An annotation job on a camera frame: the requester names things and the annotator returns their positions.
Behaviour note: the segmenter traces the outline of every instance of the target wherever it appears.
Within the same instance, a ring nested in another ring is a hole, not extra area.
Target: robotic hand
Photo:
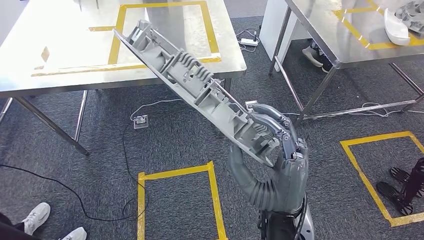
[[[251,104],[250,116],[266,126],[280,142],[277,160],[266,182],[257,180],[243,162],[241,149],[234,145],[229,154],[229,167],[247,196],[258,207],[262,239],[314,239],[305,186],[308,178],[308,147],[297,138],[291,120],[265,104]]]

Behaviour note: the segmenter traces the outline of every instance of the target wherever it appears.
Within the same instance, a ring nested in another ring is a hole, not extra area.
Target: gray carpet
[[[261,17],[232,19],[234,30],[258,28]],[[284,67],[304,103],[325,74],[301,54],[305,40],[294,41]],[[240,102],[258,100],[280,111],[297,107],[280,73],[268,77],[270,61],[262,46],[243,52],[246,75],[233,80],[232,94]],[[402,62],[400,67],[424,86],[423,61]],[[73,135],[81,92],[46,94],[30,101]],[[414,92],[388,65],[349,69],[334,80],[313,109],[315,113],[410,100]],[[128,177],[122,149],[122,131],[130,114],[142,104],[176,96],[164,85],[90,91],[80,143],[91,155],[82,156],[37,118],[12,104],[0,124],[0,163],[21,167],[61,180],[82,197],[92,217],[121,218],[124,205],[137,199],[137,185]],[[417,110],[423,110],[421,104]],[[125,135],[132,175],[204,165],[213,161],[226,235],[230,240],[258,240],[258,211],[249,205],[227,166],[230,141],[199,113],[177,101],[143,108],[150,126],[129,129]],[[377,134],[411,131],[424,143],[424,114],[390,117],[340,116],[307,120],[298,129],[310,151],[307,191],[318,240],[398,240],[423,237],[424,222],[390,227],[350,163],[340,141]],[[352,147],[358,164],[373,183],[390,181],[385,168],[410,169],[421,154],[407,139],[367,143]],[[246,163],[260,179],[267,169],[251,158]],[[101,222],[83,215],[77,198],[60,185],[16,170],[0,168],[0,212],[14,222],[26,217],[39,202],[52,206],[47,222],[35,232],[46,240],[64,237],[83,226],[89,240],[137,238],[135,221]],[[147,240],[216,239],[216,225],[208,177],[205,173],[146,182],[150,203],[146,211]],[[416,199],[417,210],[424,211]],[[393,208],[384,201],[392,216]],[[131,202],[125,213],[136,212]]]

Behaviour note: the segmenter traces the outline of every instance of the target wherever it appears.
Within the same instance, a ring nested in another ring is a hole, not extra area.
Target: tape marking on floor
[[[387,139],[404,138],[404,137],[410,137],[412,141],[415,143],[415,145],[424,154],[424,146],[410,131],[401,131],[401,132],[395,132],[395,133],[367,136],[362,138],[340,141],[340,144],[343,147],[344,151],[346,152],[347,157],[349,157],[349,160],[352,163],[353,167],[359,173],[359,177],[362,180],[363,184],[365,184],[365,187],[368,189],[369,193],[371,194],[371,197],[374,199],[375,203],[377,204],[384,218],[388,220],[388,222],[390,223],[392,227],[424,221],[424,212],[416,213],[416,214],[412,214],[408,216],[400,216],[400,217],[390,216],[389,211],[387,211],[386,207],[384,206],[382,200],[380,199],[373,185],[370,183],[367,176],[365,176],[365,174],[362,172],[361,168],[359,167],[358,162],[354,154],[352,153],[351,149],[349,148],[349,146],[371,143],[371,142],[387,140]]]
[[[220,196],[218,195],[217,178],[215,177],[214,164],[212,161],[205,165],[193,166],[171,171],[157,172],[145,175],[144,172],[138,174],[138,182],[144,187],[146,180],[165,179],[187,174],[195,174],[200,172],[207,172],[209,176],[210,192],[212,194],[213,211],[215,214],[216,229],[218,231],[219,240],[228,240],[223,220],[223,213],[221,211]],[[141,214],[145,209],[145,190],[138,186],[138,214]],[[145,240],[145,214],[138,218],[137,222],[137,240]]]

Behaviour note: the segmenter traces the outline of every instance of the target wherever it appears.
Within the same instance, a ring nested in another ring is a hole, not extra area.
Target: white sneaker
[[[62,240],[86,240],[86,238],[87,238],[87,232],[84,230],[82,226],[80,226],[77,229],[71,231]]]
[[[38,204],[29,215],[22,220],[24,231],[28,235],[33,235],[34,231],[41,226],[50,215],[50,205],[45,202]]]
[[[317,60],[317,52],[311,46],[302,49],[302,53],[315,67],[321,68],[323,66],[323,63]]]

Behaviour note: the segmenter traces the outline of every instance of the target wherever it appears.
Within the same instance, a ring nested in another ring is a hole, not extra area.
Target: table top
[[[424,58],[424,36],[409,31],[409,46],[390,42],[384,10],[411,0],[285,0],[337,69]]]
[[[246,63],[223,0],[31,0],[0,47],[0,97],[160,83],[114,37],[150,21],[215,78]]]

